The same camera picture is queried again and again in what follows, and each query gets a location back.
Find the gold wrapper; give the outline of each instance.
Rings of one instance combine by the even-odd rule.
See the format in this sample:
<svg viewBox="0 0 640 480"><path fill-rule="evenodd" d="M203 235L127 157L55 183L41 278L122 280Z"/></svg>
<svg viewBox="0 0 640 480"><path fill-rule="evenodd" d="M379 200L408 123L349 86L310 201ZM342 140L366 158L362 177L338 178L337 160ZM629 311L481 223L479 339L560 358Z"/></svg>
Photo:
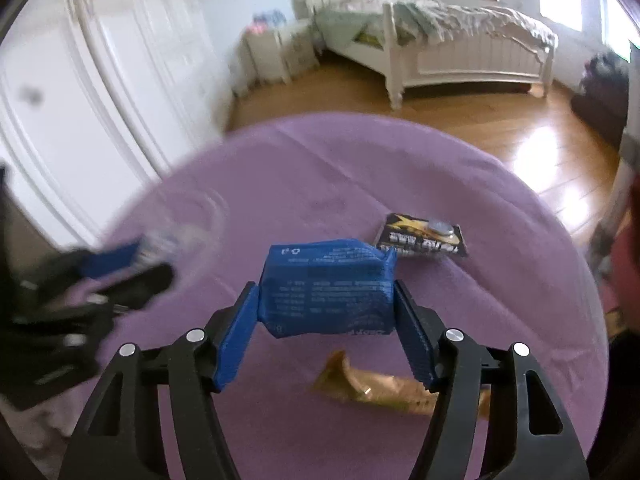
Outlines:
<svg viewBox="0 0 640 480"><path fill-rule="evenodd" d="M415 379L405 379L352 368L344 351L329 356L313 389L334 399L377 404L400 412L433 415L438 394ZM480 392L478 415L489 417L490 391Z"/></svg>

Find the white bed frame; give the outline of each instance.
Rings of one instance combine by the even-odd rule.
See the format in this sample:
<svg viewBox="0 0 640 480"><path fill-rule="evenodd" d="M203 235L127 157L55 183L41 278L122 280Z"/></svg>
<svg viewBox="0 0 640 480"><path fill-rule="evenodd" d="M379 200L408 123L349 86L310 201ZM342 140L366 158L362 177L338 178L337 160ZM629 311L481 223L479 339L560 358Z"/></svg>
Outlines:
<svg viewBox="0 0 640 480"><path fill-rule="evenodd" d="M341 0L305 0L311 16ZM327 48L386 77L391 107L402 106L404 89L414 86L472 81L542 83L546 97L553 81L554 48L541 49L516 38L515 28L500 34L481 34L464 40L429 45L426 41L398 44L392 3L416 0L375 0L382 5L384 49L351 42Z"/></svg>

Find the bed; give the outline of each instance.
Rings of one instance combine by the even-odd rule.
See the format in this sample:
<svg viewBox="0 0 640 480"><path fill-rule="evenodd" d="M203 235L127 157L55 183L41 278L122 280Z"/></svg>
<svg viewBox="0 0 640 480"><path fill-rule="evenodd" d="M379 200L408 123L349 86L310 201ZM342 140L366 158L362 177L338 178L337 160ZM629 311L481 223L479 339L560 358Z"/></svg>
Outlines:
<svg viewBox="0 0 640 480"><path fill-rule="evenodd" d="M339 14L342 21L338 25L329 27L322 23L324 28L319 27L327 49L384 75L394 110L401 108L402 94L409 87L477 81L542 83L546 96L553 81L557 37L548 29L555 38L553 41L540 41L513 23L488 32L433 41L431 36L403 34L404 29L397 23L399 11L406 11L405 4L424 7L432 5L432 0L305 0L305 3L316 24L322 23L328 12ZM510 12L528 20L527 23L545 27L527 16ZM345 20L349 15L355 17L355 24ZM345 41L345 28L356 26L357 20L368 21L367 26ZM371 26L379 28L379 33L372 32Z"/></svg>

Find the purple tablecloth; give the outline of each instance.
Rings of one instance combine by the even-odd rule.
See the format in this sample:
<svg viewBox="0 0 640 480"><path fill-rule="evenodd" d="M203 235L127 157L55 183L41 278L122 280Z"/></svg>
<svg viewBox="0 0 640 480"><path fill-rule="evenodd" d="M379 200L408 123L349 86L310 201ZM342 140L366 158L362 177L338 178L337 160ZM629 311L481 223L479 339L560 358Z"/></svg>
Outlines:
<svg viewBox="0 0 640 480"><path fill-rule="evenodd" d="M404 260L396 276L418 304L479 343L529 345L588 452L605 398L607 346L595 285L569 235L492 156L389 118L315 114L252 126L151 190L110 242L174 224L188 254L177 261L174 290L124 317L102 361L122 343L151 348L203 326L260 278L271 244L372 242L391 211L462 226L467 259ZM312 393L337 349L356 367L411 376L395 334L276 340L259 326L238 378L216 397L244 480L408 478L428 418ZM74 394L84 401L92 386ZM169 433L169 416L163 424ZM468 478L478 474L485 434L480 422ZM175 443L166 442L172 478L180 478Z"/></svg>

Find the blue package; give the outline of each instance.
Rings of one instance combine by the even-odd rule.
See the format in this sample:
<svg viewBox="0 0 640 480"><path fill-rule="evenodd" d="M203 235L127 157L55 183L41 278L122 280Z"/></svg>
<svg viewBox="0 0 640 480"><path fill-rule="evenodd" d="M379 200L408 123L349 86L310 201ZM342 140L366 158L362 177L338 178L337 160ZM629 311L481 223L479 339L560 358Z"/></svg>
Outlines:
<svg viewBox="0 0 640 480"><path fill-rule="evenodd" d="M394 330L396 252L359 240L271 246L258 320L274 337Z"/></svg>

